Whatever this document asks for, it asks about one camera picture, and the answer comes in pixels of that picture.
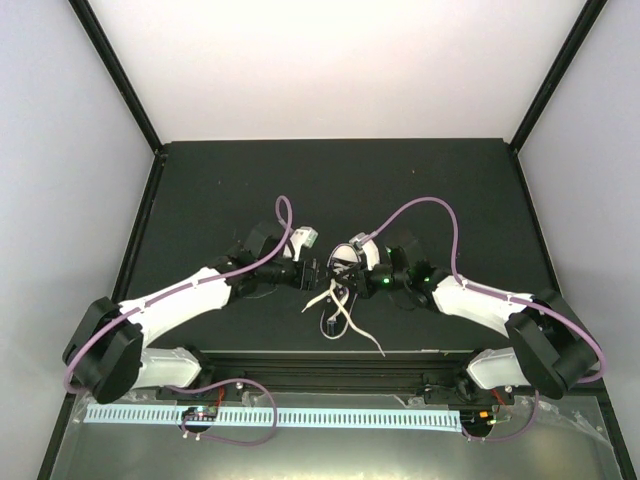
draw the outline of gray wall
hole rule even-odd
[[[35,478],[152,156],[67,2],[0,2],[0,65],[1,476]]]
[[[521,159],[566,297],[604,347],[640,470],[640,2],[609,2]]]

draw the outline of white cable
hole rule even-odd
[[[338,306],[338,310],[340,310],[340,312],[344,315],[344,318],[347,319],[347,323],[349,324],[349,326],[353,330],[358,332],[360,335],[362,335],[363,337],[367,337],[369,340],[375,343],[376,346],[378,347],[378,350],[380,350],[380,353],[382,354],[382,356],[386,357],[386,354],[384,353],[384,350],[382,350],[382,347],[378,343],[378,340],[376,340],[376,337],[374,337],[368,332],[365,332],[364,330],[359,328],[355,323],[353,323],[353,320],[351,319],[351,315],[349,315],[349,312],[347,312],[347,309],[344,308],[344,305],[340,303],[340,301],[338,300],[338,297],[336,297],[336,294],[333,292],[333,289],[336,287],[336,285],[337,285],[336,281],[334,279],[331,279],[331,286],[329,287],[329,295],[331,295],[333,302]]]
[[[347,300],[349,300],[349,289],[347,289],[347,293],[344,294],[342,296],[342,298],[340,299],[340,303],[342,305],[347,303]],[[332,322],[332,321],[336,321],[338,316],[340,315],[340,309],[337,308],[336,309],[336,313],[334,313],[333,315],[331,315],[328,319],[327,322]],[[344,324],[344,328],[342,329],[342,331],[336,335],[336,336],[331,336],[325,333],[324,328],[322,328],[322,324],[324,323],[324,317],[320,317],[320,333],[322,333],[322,335],[324,336],[324,338],[328,338],[329,340],[337,340],[338,338],[342,337],[345,333],[347,333],[347,330],[349,330],[349,322],[345,322]]]

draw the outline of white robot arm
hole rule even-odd
[[[190,385],[202,370],[201,360],[185,348],[166,350],[149,345],[192,318],[253,293],[260,283],[315,288],[318,263],[301,256],[317,238],[310,227],[293,231],[282,254],[255,270],[230,279],[217,278],[264,257],[280,237],[281,228],[260,224],[244,245],[237,245],[212,267],[204,267],[185,280],[119,305],[107,298],[96,300],[65,349],[63,361],[69,365],[96,331],[124,312],[133,312],[88,350],[75,367],[75,377],[99,403],[113,402],[134,388]]]

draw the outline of white wall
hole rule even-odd
[[[60,355],[109,295],[151,151],[67,2],[0,2],[0,464],[36,478]]]
[[[640,3],[609,2],[521,158],[563,292],[604,347],[640,470]]]
[[[92,0],[160,137],[510,139],[584,0]]]

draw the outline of black platform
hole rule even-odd
[[[320,237],[325,260],[338,243],[377,228],[419,196],[445,199],[460,222],[458,266],[482,283],[523,292],[552,287],[517,159],[498,139],[179,142],[164,172],[133,270],[128,298],[175,283],[273,220],[287,195],[296,226]],[[409,228],[436,265],[448,266],[452,229],[438,205],[419,205],[394,224]],[[329,341],[319,310],[300,311],[317,293],[280,287],[261,299],[208,312],[169,332],[155,346],[204,351],[374,351],[349,332]],[[359,301],[354,321],[388,351],[500,348],[507,340],[467,320],[407,312],[380,294]]]

